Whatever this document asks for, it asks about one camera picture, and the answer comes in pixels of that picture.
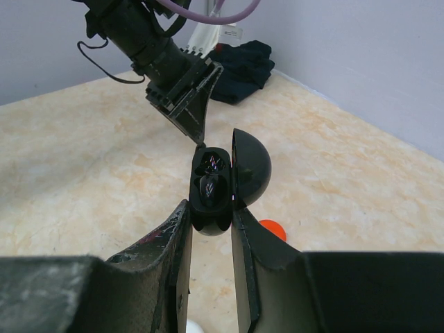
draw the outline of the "white wall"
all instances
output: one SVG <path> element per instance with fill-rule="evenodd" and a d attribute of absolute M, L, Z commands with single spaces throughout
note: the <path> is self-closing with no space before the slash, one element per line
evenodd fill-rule
<path fill-rule="evenodd" d="M 194 0 L 191 9 L 204 13 L 205 2 Z M 86 37 L 86 12 L 70 0 L 0 0 L 0 105 L 105 76 L 76 47 L 79 40 L 103 43 Z M 187 22 L 174 37 L 178 46 L 186 46 L 194 27 Z M 114 45 L 88 54 L 112 74 L 131 70 Z"/>
<path fill-rule="evenodd" d="M 444 160 L 443 0 L 262 0 L 240 26 L 278 70 Z"/>

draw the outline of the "marble floor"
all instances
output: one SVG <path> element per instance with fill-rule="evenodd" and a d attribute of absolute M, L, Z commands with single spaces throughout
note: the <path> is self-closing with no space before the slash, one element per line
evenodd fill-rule
<path fill-rule="evenodd" d="M 124 75 L 132 78 L 133 74 Z M 444 250 L 444 163 L 279 77 L 211 102 L 206 143 L 240 128 L 273 175 L 250 210 L 299 250 Z M 107 259 L 187 197 L 194 144 L 145 100 L 98 80 L 0 107 L 0 255 Z M 194 233 L 189 317 L 237 332 L 231 243 Z"/>

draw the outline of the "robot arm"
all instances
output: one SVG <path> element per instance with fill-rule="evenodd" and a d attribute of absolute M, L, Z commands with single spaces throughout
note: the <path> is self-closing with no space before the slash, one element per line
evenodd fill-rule
<path fill-rule="evenodd" d="M 202 145 L 211 91 L 222 66 L 201 53 L 179 49 L 159 29 L 155 12 L 173 13 L 155 0 L 75 0 L 83 2 L 87 36 L 111 40 L 133 62 L 133 70 L 147 76 L 146 99 L 169 121 Z M 176 0 L 180 6 L 189 0 Z"/>

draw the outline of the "orange ball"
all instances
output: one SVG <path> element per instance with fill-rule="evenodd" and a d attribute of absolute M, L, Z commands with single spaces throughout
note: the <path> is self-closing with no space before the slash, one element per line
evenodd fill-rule
<path fill-rule="evenodd" d="M 287 241 L 287 234 L 278 222 L 273 220 L 261 220 L 259 223 L 268 231 L 271 231 L 275 236 L 281 238 L 281 240 Z"/>

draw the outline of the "dark clothing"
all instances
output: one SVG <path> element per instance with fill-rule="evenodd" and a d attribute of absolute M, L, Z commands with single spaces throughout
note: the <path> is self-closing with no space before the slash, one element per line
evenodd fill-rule
<path fill-rule="evenodd" d="M 275 63 L 270 60 L 271 47 L 254 40 L 238 47 L 218 44 L 210 52 L 213 61 L 223 66 L 221 77 L 211 98 L 237 104 L 265 86 Z"/>

